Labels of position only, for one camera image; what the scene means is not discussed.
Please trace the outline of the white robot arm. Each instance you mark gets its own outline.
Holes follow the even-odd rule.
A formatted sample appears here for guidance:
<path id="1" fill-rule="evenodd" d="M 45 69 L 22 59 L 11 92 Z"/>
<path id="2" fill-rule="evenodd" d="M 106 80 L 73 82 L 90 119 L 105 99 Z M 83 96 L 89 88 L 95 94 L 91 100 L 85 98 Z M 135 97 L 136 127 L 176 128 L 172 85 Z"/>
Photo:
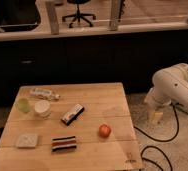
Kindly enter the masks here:
<path id="1" fill-rule="evenodd" d="M 152 83 L 144 99 L 150 115 L 170 104 L 188 114 L 188 64 L 179 63 L 156 71 Z"/>

